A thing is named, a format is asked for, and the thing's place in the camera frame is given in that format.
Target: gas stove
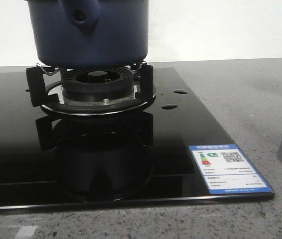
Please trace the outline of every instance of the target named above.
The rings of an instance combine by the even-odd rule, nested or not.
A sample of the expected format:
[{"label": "gas stove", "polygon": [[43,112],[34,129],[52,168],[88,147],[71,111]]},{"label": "gas stove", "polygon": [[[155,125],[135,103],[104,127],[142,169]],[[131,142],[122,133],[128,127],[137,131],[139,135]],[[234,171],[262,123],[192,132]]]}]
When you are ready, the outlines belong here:
[{"label": "gas stove", "polygon": [[[41,100],[56,103],[60,75],[40,77],[50,83],[39,101],[31,97],[41,109],[31,105],[25,73],[0,73],[0,212],[273,198],[270,185],[173,68],[154,69],[156,90],[146,89],[145,97],[132,87],[128,97],[146,107],[139,101],[128,111],[98,115],[89,111],[97,104],[79,116],[57,111],[60,105],[48,109]],[[111,105],[104,96],[89,97]],[[221,168],[219,160],[228,166]]]}]

